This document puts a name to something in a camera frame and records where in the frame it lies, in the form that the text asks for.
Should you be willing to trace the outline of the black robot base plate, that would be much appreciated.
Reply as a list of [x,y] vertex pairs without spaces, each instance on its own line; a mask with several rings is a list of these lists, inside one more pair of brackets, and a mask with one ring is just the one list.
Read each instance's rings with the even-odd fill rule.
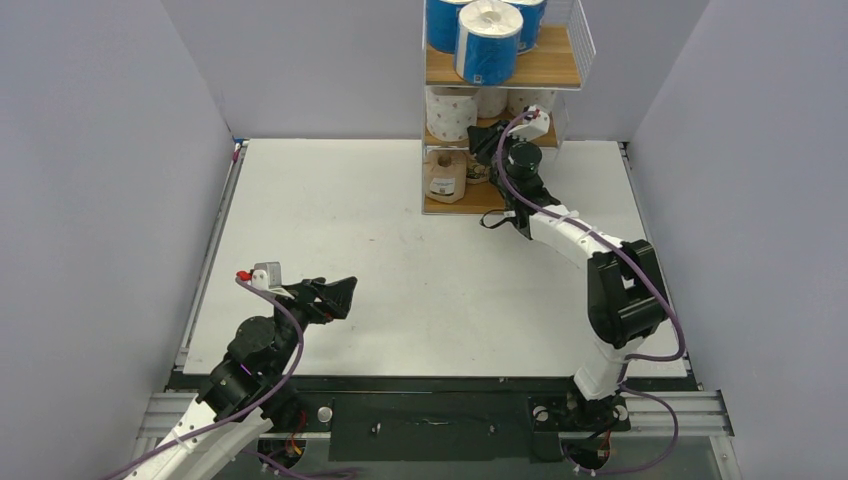
[[333,462],[557,463],[570,447],[599,455],[631,428],[621,395],[590,401],[569,377],[294,377],[282,425],[260,452],[292,464],[329,444]]

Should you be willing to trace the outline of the blue roll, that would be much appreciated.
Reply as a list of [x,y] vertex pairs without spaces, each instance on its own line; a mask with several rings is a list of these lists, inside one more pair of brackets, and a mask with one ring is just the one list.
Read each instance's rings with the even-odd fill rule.
[[506,0],[506,3],[517,8],[523,18],[518,43],[518,54],[523,55],[532,51],[537,45],[548,1]]
[[516,68],[523,24],[519,9],[504,1],[480,0],[463,6],[453,60],[457,75],[475,86],[508,81]]
[[430,47],[453,54],[458,37],[458,16],[470,0],[426,0],[425,33]]

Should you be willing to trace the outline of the blue roll front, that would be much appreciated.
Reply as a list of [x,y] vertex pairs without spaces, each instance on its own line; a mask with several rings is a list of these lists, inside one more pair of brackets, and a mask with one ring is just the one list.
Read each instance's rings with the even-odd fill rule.
[[425,33],[430,47],[453,54],[458,37],[458,16],[470,0],[426,0]]

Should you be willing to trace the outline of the blue roll back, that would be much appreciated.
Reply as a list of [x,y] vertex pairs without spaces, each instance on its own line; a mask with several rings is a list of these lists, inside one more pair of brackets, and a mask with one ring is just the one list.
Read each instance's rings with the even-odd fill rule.
[[463,6],[453,60],[457,75],[475,86],[508,81],[516,68],[523,24],[519,9],[504,1],[480,0]]

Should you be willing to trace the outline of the brown roll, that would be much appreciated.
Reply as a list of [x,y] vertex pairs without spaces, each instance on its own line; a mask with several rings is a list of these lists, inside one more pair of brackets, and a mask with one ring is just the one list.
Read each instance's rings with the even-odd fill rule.
[[480,163],[476,157],[469,152],[465,153],[466,160],[466,184],[478,185],[489,181],[490,166]]
[[445,204],[458,202],[465,196],[466,169],[463,151],[429,151],[423,163],[425,196]]

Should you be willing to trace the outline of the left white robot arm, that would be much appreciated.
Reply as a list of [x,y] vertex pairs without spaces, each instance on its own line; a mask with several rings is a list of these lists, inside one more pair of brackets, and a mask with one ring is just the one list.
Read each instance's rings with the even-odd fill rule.
[[267,301],[272,314],[241,322],[170,433],[115,478],[211,479],[262,434],[297,420],[289,381],[304,355],[306,329],[345,319],[358,280],[317,277],[282,285],[254,269],[237,272],[235,282]]

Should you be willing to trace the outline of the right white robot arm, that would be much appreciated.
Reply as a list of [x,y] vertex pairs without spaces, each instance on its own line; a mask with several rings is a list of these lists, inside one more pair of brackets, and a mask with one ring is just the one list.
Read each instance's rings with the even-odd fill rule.
[[585,269],[593,347],[573,377],[578,391],[563,403],[572,424],[588,427],[603,415],[602,399],[616,393],[638,348],[669,317],[662,275],[649,242],[607,235],[553,197],[539,175],[541,149],[507,126],[469,127],[469,151],[489,169],[504,222]]

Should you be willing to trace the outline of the white floral roll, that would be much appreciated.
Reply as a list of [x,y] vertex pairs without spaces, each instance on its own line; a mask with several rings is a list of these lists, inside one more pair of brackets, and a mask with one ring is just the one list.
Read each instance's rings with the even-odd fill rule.
[[507,108],[508,90],[496,87],[480,88],[475,93],[474,100],[479,118],[495,118]]
[[426,129],[437,140],[455,143],[468,139],[468,128],[478,119],[477,89],[428,86]]
[[507,109],[512,117],[518,116],[530,106],[538,106],[550,114],[555,106],[556,98],[556,90],[510,89],[507,95]]

